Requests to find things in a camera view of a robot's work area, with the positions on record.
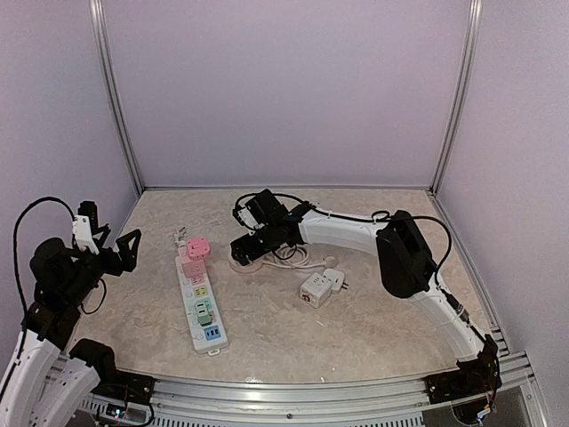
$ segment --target white power adapter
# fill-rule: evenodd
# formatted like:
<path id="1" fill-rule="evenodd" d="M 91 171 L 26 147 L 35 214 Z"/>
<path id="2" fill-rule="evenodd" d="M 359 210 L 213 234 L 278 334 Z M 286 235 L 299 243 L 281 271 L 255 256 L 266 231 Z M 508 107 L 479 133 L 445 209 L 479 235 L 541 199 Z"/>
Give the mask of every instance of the white power adapter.
<path id="1" fill-rule="evenodd" d="M 346 275 L 342 271 L 334 269 L 326 269 L 322 275 L 332 283 L 332 293 L 337 294 L 344 284 Z"/>
<path id="2" fill-rule="evenodd" d="M 328 299 L 332 292 L 332 282 L 324 276 L 314 273 L 301 285 L 301 299 L 317 309 Z"/>

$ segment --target metal rail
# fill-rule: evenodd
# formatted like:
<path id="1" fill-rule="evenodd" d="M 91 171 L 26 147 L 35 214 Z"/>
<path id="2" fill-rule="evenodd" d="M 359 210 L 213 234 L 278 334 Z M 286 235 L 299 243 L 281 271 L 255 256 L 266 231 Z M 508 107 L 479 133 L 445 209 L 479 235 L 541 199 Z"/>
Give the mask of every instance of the metal rail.
<path id="1" fill-rule="evenodd" d="M 131 139 L 126 129 L 124 121 L 123 108 L 118 97 L 116 89 L 115 73 L 113 72 L 113 63 L 110 57 L 110 49 L 108 46 L 107 29 L 105 26 L 105 12 L 103 10 L 102 0 L 90 0 L 92 27 L 95 35 L 95 44 L 97 45 L 97 53 L 99 54 L 100 67 L 102 70 L 103 81 L 107 90 L 108 104 L 115 122 L 118 140 L 124 154 L 124 160 L 128 168 L 132 185 L 140 197 L 144 192 L 144 181 L 140 174 L 140 168 L 134 155 Z"/>
<path id="2" fill-rule="evenodd" d="M 441 183 L 445 177 L 446 168 L 451 157 L 451 151 L 453 150 L 456 133 L 458 132 L 459 123 L 461 121 L 462 110 L 464 109 L 464 102 L 469 89 L 470 75 L 472 74 L 472 65 L 474 64 L 481 15 L 482 0 L 470 0 L 469 24 L 464 41 L 464 50 L 462 51 L 459 79 L 454 92 L 453 107 L 446 126 L 443 148 L 441 149 L 433 182 L 430 186 L 430 190 L 435 195 L 440 190 Z"/>
<path id="3" fill-rule="evenodd" d="M 58 376 L 64 362 L 65 359 L 58 361 L 48 379 Z M 527 385 L 534 378 L 524 352 L 502 357 L 500 362 L 501 390 Z M 429 404 L 424 375 L 324 384 L 225 383 L 154 377 L 158 380 L 152 398 L 156 419 L 172 420 L 172 424 L 164 421 L 164 425 L 189 421 L 196 425 L 359 425 L 370 420 L 405 419 L 431 408 L 450 406 L 450 402 Z M 85 399 L 82 410 L 95 413 L 97 405 L 105 407 L 111 401 L 91 396 Z"/>

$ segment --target pink cube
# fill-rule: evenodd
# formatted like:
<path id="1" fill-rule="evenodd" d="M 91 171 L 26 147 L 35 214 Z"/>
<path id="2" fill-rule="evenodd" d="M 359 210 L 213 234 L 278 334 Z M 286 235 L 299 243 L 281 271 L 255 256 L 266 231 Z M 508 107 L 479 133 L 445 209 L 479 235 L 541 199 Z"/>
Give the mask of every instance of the pink cube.
<path id="1" fill-rule="evenodd" d="M 209 258 L 212 249 L 207 238 L 191 238 L 186 245 L 188 258 L 192 261 L 205 260 Z"/>
<path id="2" fill-rule="evenodd" d="M 178 248 L 178 256 L 180 257 L 181 267 L 184 269 L 184 275 L 187 278 L 200 276 L 205 273 L 204 260 L 192 261 L 188 257 L 188 249 L 185 247 Z"/>

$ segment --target enclosure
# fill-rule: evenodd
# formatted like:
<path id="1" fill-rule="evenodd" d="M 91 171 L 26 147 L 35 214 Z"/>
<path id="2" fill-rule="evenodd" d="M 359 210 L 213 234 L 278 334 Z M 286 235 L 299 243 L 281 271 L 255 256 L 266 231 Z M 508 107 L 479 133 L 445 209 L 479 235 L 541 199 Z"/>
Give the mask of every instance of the enclosure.
<path id="1" fill-rule="evenodd" d="M 107 279 L 73 340 L 159 380 L 151 425 L 459 425 L 422 383 L 454 367 L 450 347 L 383 289 L 377 257 L 311 247 L 349 283 L 318 309 L 296 295 L 301 270 L 229 267 L 234 201 L 270 188 L 334 212 L 440 218 L 442 277 L 499 345 L 487 425 L 565 425 L 568 21 L 567 2 L 542 0 L 5 1 L 0 367 L 22 319 L 18 215 L 41 196 L 94 200 L 109 242 L 141 229 L 139 262 Z M 192 346 L 180 227 L 211 243 L 219 356 Z M 445 234 L 420 228 L 440 260 Z M 29 300 L 36 247 L 70 230 L 51 205 L 22 223 Z"/>

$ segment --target pink block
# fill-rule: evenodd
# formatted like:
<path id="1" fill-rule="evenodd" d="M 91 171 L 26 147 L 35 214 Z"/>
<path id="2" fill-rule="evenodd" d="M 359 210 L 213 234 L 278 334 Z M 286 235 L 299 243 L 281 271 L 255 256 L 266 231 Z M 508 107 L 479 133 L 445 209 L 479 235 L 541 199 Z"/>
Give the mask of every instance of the pink block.
<path id="1" fill-rule="evenodd" d="M 186 246 L 188 257 L 192 261 L 205 260 L 209 258 L 212 249 L 207 238 L 191 238 Z"/>
<path id="2" fill-rule="evenodd" d="M 203 260 L 183 262 L 181 266 L 187 278 L 205 274 L 205 262 Z"/>

